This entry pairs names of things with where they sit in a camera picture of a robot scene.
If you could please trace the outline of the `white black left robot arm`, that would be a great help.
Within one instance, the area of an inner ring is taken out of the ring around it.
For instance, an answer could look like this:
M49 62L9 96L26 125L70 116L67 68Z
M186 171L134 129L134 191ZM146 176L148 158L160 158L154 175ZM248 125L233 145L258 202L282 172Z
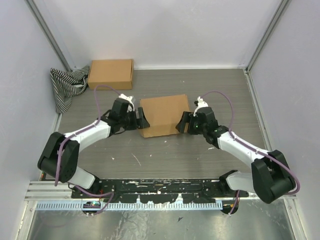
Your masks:
M52 133L37 163L39 170L54 177L56 183L68 183L88 198L102 198L100 179L78 166L79 154L96 142L120 134L150 127L142 107L135 108L132 97L120 95L112 108L93 123L69 133Z

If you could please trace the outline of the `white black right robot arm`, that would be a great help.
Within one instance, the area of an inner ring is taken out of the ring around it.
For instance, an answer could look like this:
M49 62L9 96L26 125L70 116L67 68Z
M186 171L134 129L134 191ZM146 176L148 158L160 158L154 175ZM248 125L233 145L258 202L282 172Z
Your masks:
M232 197L238 190L256 194L264 203L287 195L298 186L284 154L267 151L243 140L228 127L220 125L210 107L196 112L184 111L175 127L179 133L202 135L206 142L225 151L250 168L250 173L232 170L220 177L220 192Z

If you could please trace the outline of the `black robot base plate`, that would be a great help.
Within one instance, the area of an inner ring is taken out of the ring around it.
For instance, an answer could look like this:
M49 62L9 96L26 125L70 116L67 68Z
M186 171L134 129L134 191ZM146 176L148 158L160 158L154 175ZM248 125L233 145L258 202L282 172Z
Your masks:
M114 194L111 203L184 204L215 203L218 198L235 198L237 192L218 179L101 179L87 190L92 194Z

